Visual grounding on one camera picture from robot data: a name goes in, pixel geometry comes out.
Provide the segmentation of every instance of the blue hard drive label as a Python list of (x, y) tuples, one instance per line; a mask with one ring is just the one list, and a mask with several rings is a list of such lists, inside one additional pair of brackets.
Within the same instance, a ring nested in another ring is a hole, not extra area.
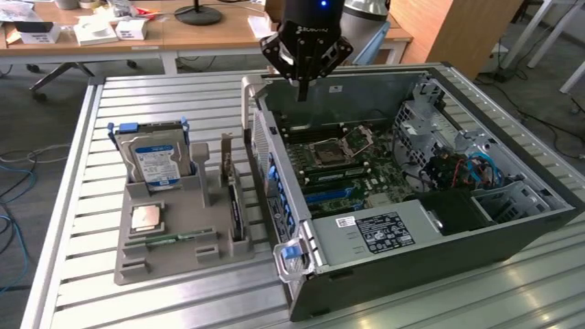
[(415, 239), (396, 212), (356, 219), (356, 224), (373, 254), (415, 245)]
[(138, 147), (135, 152), (150, 190), (160, 191), (174, 188), (182, 177), (179, 165), (172, 159), (175, 154), (174, 146)]

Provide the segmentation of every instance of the wooden cabinet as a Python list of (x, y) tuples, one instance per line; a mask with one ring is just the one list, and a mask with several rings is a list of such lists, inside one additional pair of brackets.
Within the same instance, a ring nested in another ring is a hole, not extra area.
[(523, 0), (392, 0), (413, 40), (403, 63), (449, 62), (473, 79)]

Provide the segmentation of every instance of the aluminum slatted table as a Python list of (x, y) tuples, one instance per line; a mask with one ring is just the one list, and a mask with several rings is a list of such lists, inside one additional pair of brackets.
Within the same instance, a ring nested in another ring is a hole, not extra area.
[[(584, 198), (584, 176), (455, 70), (441, 70)], [(22, 327), (584, 328), (581, 217), (504, 263), (312, 320), (288, 321), (267, 242), (266, 225), (271, 224), (260, 215), (240, 133), (240, 81), (254, 73), (263, 71), (116, 77), (88, 87)], [(448, 104), (445, 110), (464, 127), (475, 124), (457, 115), (457, 104)], [(243, 173), (256, 255), (238, 264), (120, 287), (114, 283), (114, 267), (126, 168), (107, 138), (107, 124), (182, 116), (191, 122), (191, 140), (210, 143), (211, 167), (220, 161), (220, 133), (236, 137), (235, 160)]]

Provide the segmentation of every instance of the white table leg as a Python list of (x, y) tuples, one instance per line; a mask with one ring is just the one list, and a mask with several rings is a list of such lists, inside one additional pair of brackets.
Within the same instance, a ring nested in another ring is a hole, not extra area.
[(544, 16), (547, 15), (547, 12), (549, 12), (552, 4), (553, 4), (553, 0), (545, 0), (544, 4), (540, 6), (539, 12), (536, 13), (531, 23), (524, 29), (524, 32), (520, 35), (519, 40), (513, 44), (512, 50), (508, 52), (508, 55), (504, 58), (504, 63), (503, 63), (504, 69), (511, 66), (513, 59), (516, 58), (520, 51), (523, 50), (524, 45), (527, 44), (527, 41), (531, 38), (531, 35), (535, 33), (535, 30), (537, 29), (539, 23), (541, 22)]
[(560, 88), (560, 92), (563, 94), (567, 94), (571, 91), (571, 88), (573, 88), (577, 81), (583, 78), (585, 75), (585, 62), (579, 67), (577, 71), (573, 73), (571, 78), (567, 80), (564, 86)]
[(407, 42), (393, 42), (392, 46), (388, 48), (388, 58), (385, 59), (387, 64), (400, 64), (403, 59), (404, 49), (407, 49)]
[(549, 51), (551, 46), (553, 42), (557, 40), (560, 33), (564, 31), (567, 24), (569, 24), (571, 20), (573, 19), (575, 15), (581, 10), (581, 6), (584, 5), (585, 0), (579, 0), (575, 4), (571, 11), (567, 13), (565, 17), (560, 20), (557, 27), (555, 28), (553, 32), (551, 33), (551, 36), (547, 38), (545, 43), (543, 43), (543, 46), (540, 46), (537, 53), (535, 54), (535, 57), (531, 59), (531, 62), (528, 62), (528, 67), (531, 69), (537, 66), (540, 59), (545, 55), (545, 53)]
[(178, 59), (176, 51), (162, 52), (162, 60), (166, 75), (178, 75), (175, 59)]

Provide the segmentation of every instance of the desk lamp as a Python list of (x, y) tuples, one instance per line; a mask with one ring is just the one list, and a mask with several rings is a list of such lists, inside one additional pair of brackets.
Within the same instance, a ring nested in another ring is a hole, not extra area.
[(211, 7), (200, 5), (200, 0), (194, 0), (194, 5), (180, 7), (175, 11), (175, 17), (184, 24), (211, 25), (222, 21), (222, 12)]

